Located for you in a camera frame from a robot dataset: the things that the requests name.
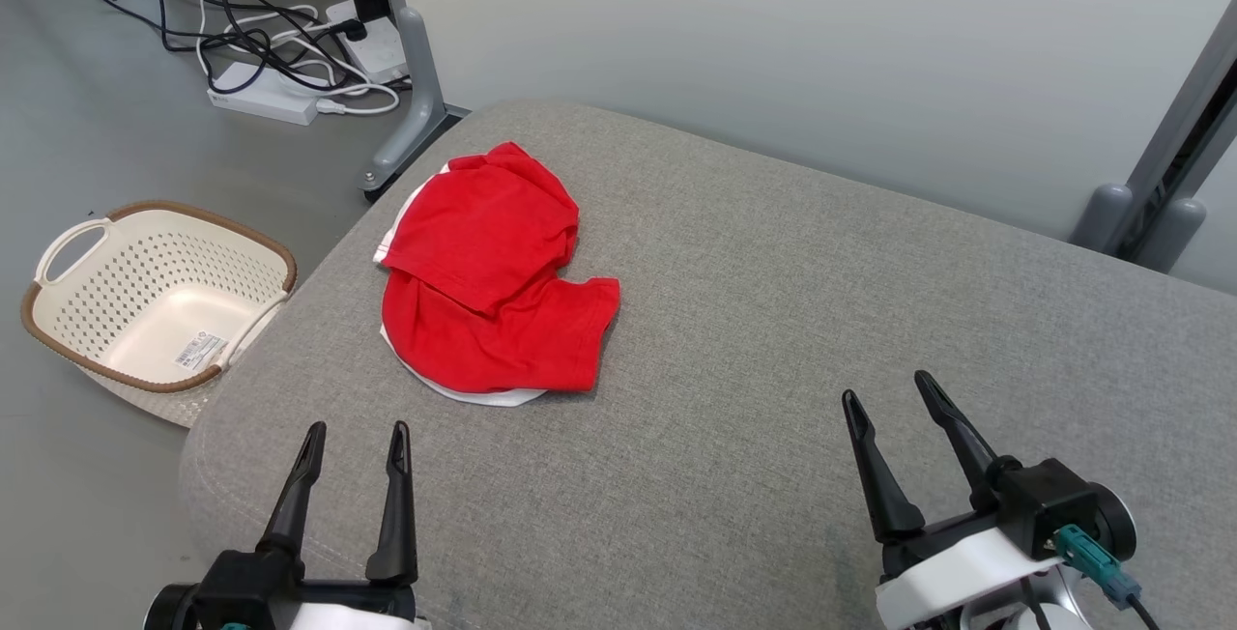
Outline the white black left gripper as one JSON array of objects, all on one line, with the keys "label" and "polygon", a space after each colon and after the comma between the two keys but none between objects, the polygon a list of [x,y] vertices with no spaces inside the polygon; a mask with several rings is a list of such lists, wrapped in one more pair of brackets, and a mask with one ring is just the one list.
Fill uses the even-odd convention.
[{"label": "white black left gripper", "polygon": [[[327,423],[317,420],[293,459],[273,514],[256,546],[301,558],[306,514],[312,489],[320,477]],[[414,511],[414,477],[411,472],[411,436],[404,420],[390,432],[386,459],[386,498],[377,547],[365,567],[367,582],[308,580],[301,585],[301,608],[292,629],[430,629],[414,597],[418,580],[418,546]]]}]

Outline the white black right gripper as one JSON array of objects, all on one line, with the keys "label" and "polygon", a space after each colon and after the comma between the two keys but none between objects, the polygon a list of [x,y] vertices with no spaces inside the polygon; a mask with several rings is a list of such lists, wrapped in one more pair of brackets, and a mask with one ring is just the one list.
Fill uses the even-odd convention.
[{"label": "white black right gripper", "polygon": [[[913,374],[933,423],[948,437],[964,479],[970,506],[995,512],[998,498],[987,480],[995,452],[927,370]],[[841,406],[849,443],[860,475],[870,525],[880,545],[893,545],[923,532],[925,519],[905,498],[880,453],[876,429],[856,392],[845,389]],[[1034,559],[999,529],[971,533],[940,554],[914,564],[876,590],[880,623],[887,629],[941,624],[950,629],[1051,629],[1063,626],[1063,608],[1047,599],[1061,590],[1059,559]]]}]

